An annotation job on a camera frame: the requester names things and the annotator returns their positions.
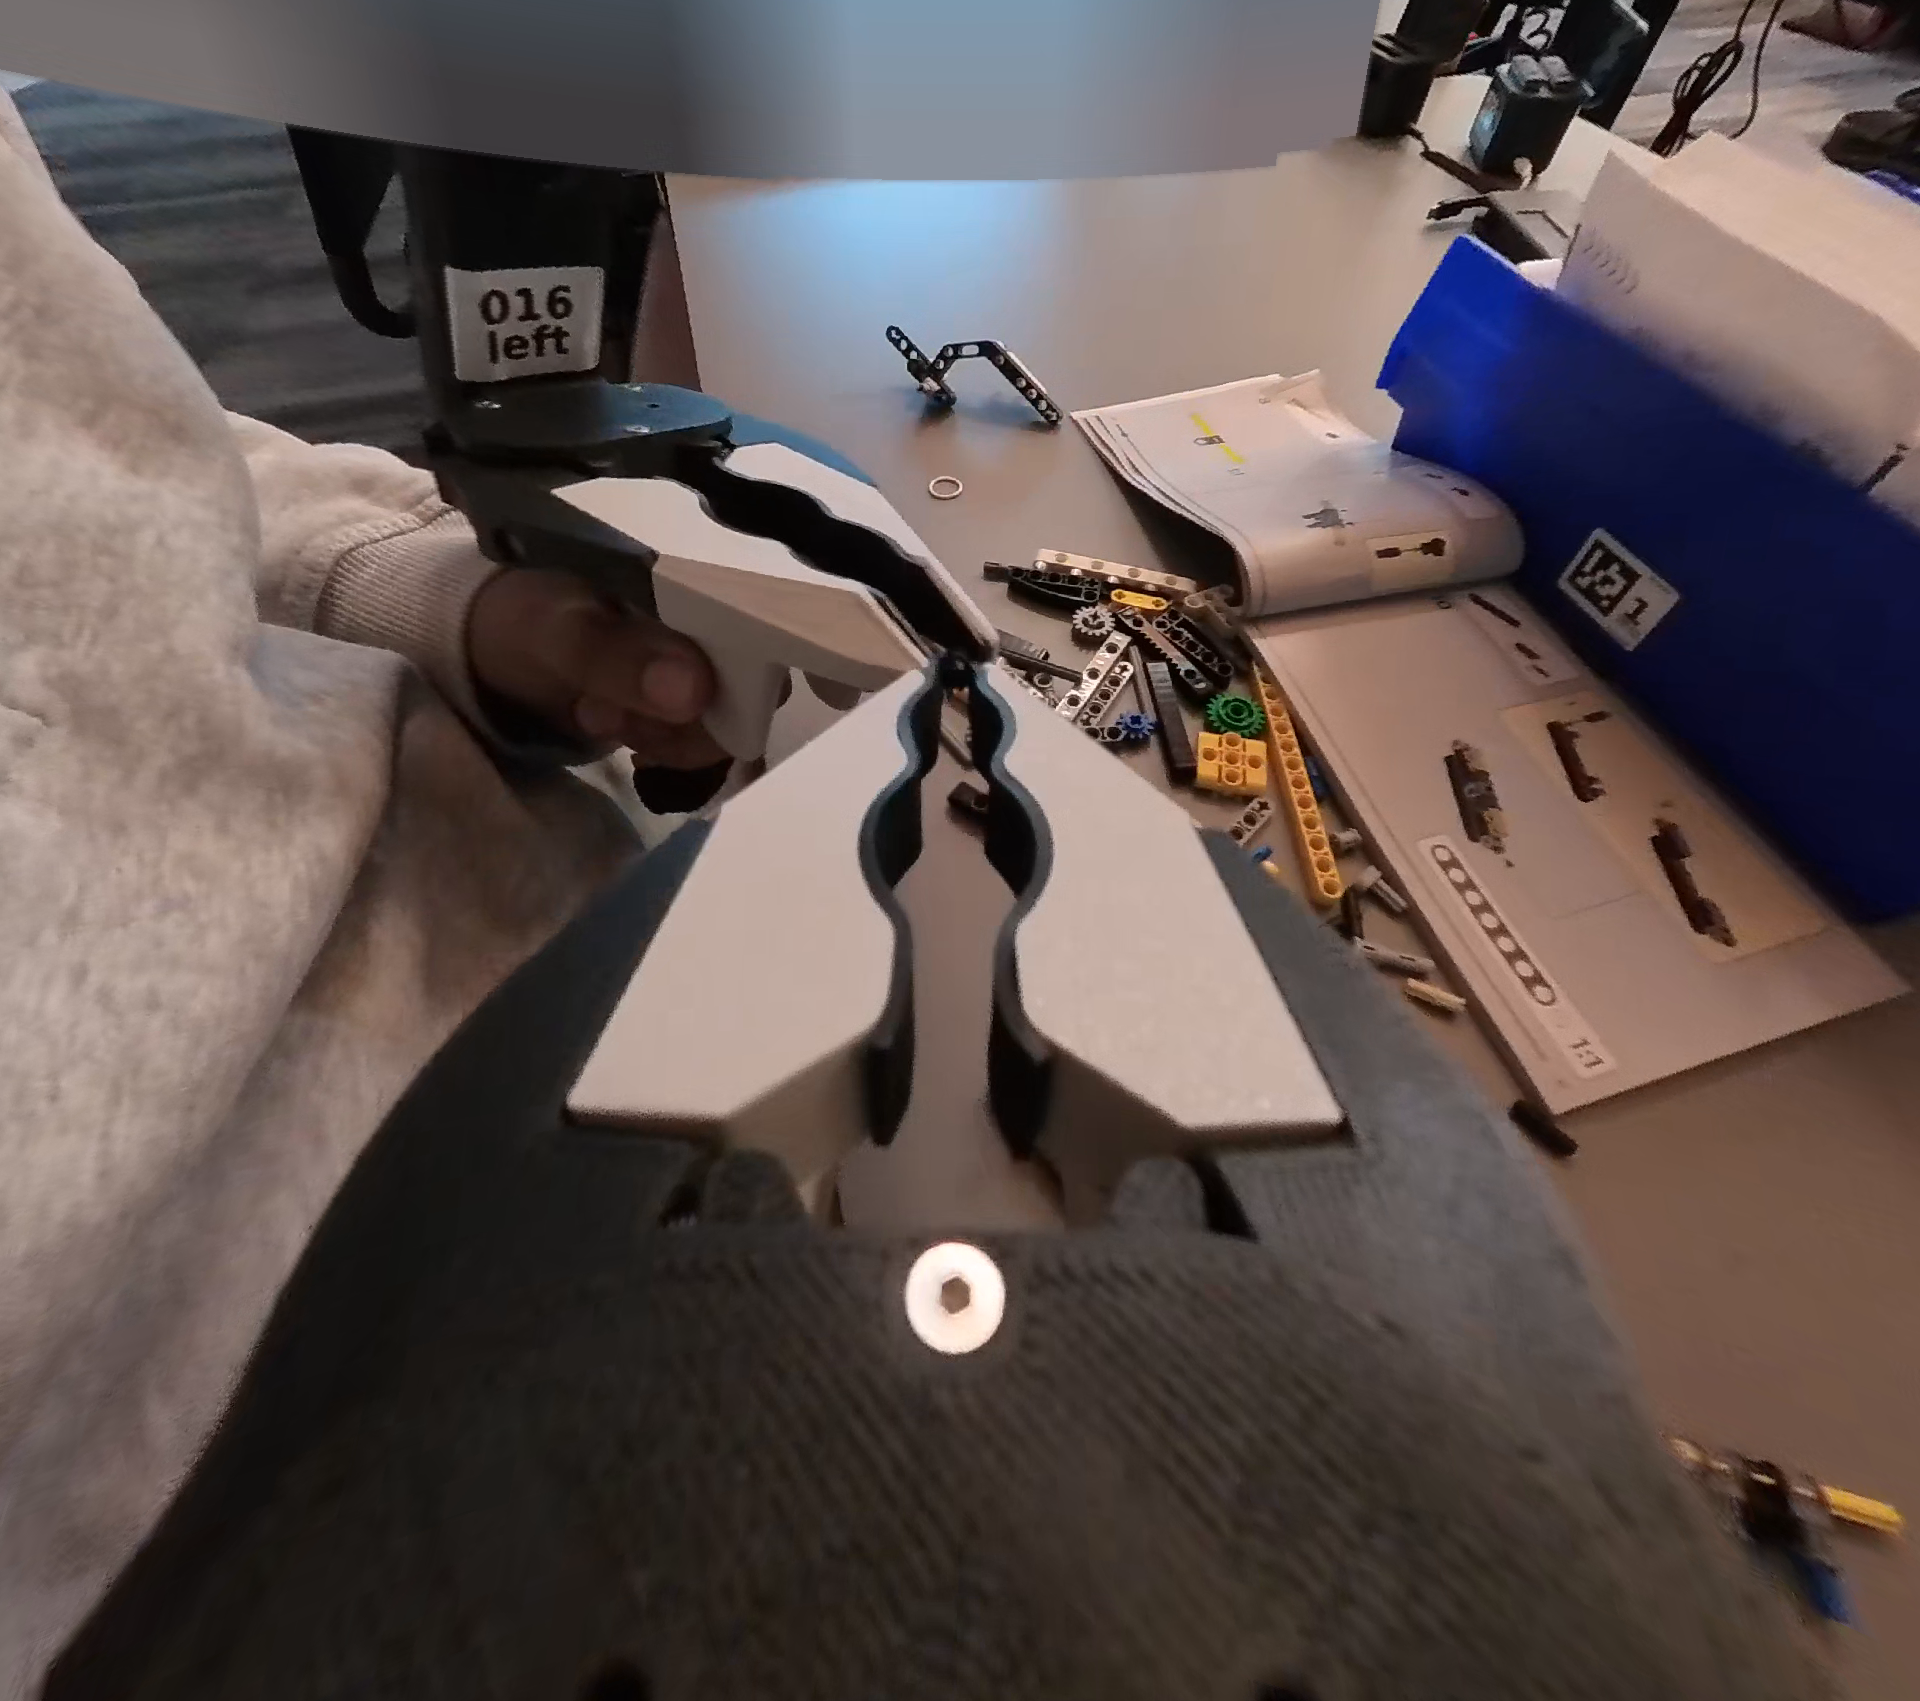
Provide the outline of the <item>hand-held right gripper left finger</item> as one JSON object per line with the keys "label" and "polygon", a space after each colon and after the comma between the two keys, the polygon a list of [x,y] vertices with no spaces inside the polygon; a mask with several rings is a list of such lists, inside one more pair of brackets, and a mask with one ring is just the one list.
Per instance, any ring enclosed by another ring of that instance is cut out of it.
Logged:
{"label": "hand-held right gripper left finger", "polygon": [[898,886],[944,704],[927,665],[721,812],[569,1092],[575,1120],[769,1154],[804,1191],[898,1136],[916,1056]]}

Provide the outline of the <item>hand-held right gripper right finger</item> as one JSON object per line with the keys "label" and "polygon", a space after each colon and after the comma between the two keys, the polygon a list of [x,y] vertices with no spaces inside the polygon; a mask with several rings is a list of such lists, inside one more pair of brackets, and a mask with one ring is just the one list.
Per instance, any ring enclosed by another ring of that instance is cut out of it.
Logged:
{"label": "hand-held right gripper right finger", "polygon": [[1323,1141],[1345,1113],[1224,876],[1238,856],[998,665],[972,672],[992,947],[988,1100],[1066,1205],[1140,1161]]}

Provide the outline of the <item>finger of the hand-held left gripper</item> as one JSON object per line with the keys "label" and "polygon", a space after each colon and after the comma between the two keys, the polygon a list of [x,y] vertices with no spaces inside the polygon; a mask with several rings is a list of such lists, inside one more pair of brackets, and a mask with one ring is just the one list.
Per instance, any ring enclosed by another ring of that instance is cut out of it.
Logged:
{"label": "finger of the hand-held left gripper", "polygon": [[994,624],[900,511],[871,482],[775,440],[717,449],[703,498],[729,529],[864,589],[929,650],[985,663]]}
{"label": "finger of the hand-held left gripper", "polygon": [[927,663],[875,591],[722,525],[683,482],[598,476],[559,498],[654,554],[654,615],[717,666],[756,660],[830,688],[878,688]]}

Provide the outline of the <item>pile of lego pieces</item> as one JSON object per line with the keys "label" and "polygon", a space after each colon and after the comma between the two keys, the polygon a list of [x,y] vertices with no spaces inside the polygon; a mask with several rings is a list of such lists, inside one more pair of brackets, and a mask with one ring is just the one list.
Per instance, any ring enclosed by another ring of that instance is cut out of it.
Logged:
{"label": "pile of lego pieces", "polygon": [[1113,752],[1155,744],[1177,793],[1232,808],[1224,828],[1267,879],[1298,896],[1430,1016],[1469,1001],[1422,953],[1379,943],[1370,907],[1404,919],[1394,880],[1361,864],[1366,839],[1342,825],[1274,668],[1256,652],[1226,586],[1043,548],[1031,563],[988,561],[982,576],[1056,616],[1077,665],[1001,632],[1020,683]]}

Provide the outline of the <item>person's left forearm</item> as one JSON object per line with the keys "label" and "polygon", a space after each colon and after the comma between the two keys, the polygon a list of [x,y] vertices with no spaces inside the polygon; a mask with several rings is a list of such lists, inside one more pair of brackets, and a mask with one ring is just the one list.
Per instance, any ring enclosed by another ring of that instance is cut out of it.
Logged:
{"label": "person's left forearm", "polygon": [[469,621],[495,576],[434,482],[367,444],[313,444],[222,408],[62,200],[5,97],[5,640],[150,680],[257,626],[395,652],[482,744]]}

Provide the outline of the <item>black bent lego assembly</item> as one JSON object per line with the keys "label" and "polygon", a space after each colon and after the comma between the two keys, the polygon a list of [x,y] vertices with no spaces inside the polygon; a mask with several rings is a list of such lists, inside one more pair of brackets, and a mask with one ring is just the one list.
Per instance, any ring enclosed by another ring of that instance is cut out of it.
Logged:
{"label": "black bent lego assembly", "polygon": [[1066,422],[1066,411],[1045,389],[1045,383],[1026,369],[1020,356],[996,340],[970,340],[944,344],[927,353],[916,344],[900,324],[884,328],[886,342],[895,349],[908,370],[908,379],[924,398],[931,413],[951,413],[956,407],[956,392],[951,386],[951,370],[967,361],[982,361],[996,370],[1002,380],[1020,394],[1029,408],[1048,430],[1059,430]]}

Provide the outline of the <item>lego instruction booklet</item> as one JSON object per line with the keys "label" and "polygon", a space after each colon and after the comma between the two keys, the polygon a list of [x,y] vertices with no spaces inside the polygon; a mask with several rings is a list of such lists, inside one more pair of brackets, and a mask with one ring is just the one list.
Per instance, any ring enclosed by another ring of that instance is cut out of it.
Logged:
{"label": "lego instruction booklet", "polygon": [[1515,589],[1516,517],[1318,373],[1075,416],[1232,554],[1255,647],[1389,884],[1573,1113],[1908,984]]}

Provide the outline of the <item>small colourful lego assembly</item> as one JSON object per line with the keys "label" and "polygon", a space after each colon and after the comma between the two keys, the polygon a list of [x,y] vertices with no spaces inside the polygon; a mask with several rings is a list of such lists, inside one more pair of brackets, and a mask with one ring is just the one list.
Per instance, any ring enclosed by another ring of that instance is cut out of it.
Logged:
{"label": "small colourful lego assembly", "polygon": [[1726,1523],[1817,1625],[1847,1629],[1856,1624],[1855,1599],[1835,1547],[1842,1537],[1900,1543],[1908,1521],[1893,1503],[1771,1460],[1682,1436],[1662,1440],[1672,1460],[1717,1500]]}

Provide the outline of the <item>person's left hand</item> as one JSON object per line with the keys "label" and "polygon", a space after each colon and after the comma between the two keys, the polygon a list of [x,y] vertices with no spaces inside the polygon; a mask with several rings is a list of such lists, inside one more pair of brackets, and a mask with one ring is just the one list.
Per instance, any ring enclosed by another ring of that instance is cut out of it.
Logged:
{"label": "person's left hand", "polygon": [[717,675],[685,632],[556,571],[499,568],[469,609],[465,655],[491,712],[647,769],[729,760],[708,733]]}

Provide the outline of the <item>grey sweatshirt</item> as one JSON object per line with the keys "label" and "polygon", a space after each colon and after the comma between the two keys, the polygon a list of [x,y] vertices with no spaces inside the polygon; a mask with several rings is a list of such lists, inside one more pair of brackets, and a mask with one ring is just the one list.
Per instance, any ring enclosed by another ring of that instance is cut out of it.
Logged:
{"label": "grey sweatshirt", "polygon": [[5,1698],[36,1698],[455,1029],[637,853],[395,655],[5,610]]}

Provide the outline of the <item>blue plastic bin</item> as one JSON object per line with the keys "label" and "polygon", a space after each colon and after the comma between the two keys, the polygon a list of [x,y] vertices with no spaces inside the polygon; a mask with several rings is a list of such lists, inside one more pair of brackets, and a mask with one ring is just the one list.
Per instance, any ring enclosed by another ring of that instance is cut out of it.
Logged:
{"label": "blue plastic bin", "polygon": [[1379,386],[1522,594],[1855,921],[1919,907],[1916,530],[1471,234]]}

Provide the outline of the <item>black battery charger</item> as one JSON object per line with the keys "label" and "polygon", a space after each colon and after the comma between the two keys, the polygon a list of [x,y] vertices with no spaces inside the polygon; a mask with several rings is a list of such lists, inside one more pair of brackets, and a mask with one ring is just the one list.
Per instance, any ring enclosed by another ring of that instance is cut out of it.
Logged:
{"label": "black battery charger", "polygon": [[1469,131],[1471,163],[1490,177],[1541,178],[1588,99],[1588,87],[1560,56],[1505,61]]}

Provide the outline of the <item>white papers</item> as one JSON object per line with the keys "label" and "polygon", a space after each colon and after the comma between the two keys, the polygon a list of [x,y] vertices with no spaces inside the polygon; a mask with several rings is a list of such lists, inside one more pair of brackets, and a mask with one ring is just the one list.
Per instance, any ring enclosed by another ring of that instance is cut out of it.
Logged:
{"label": "white papers", "polygon": [[1919,219],[1867,181],[1706,137],[1600,169],[1556,290],[1919,521]]}

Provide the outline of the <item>black shoe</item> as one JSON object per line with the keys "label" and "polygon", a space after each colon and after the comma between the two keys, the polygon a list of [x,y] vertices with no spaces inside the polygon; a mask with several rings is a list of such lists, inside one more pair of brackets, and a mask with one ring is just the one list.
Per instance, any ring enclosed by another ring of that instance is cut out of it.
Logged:
{"label": "black shoe", "polygon": [[1829,134],[1823,154],[1848,172],[1890,177],[1919,189],[1919,88],[1900,93],[1890,107],[1847,112]]}

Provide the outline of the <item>black desk mount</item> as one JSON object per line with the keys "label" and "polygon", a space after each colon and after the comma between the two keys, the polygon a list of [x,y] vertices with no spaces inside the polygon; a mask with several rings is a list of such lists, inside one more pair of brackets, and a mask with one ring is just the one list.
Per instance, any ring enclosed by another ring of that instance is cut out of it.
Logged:
{"label": "black desk mount", "polygon": [[1393,142],[1418,129],[1436,77],[1451,68],[1489,0],[1407,0],[1389,32],[1370,43],[1356,137]]}

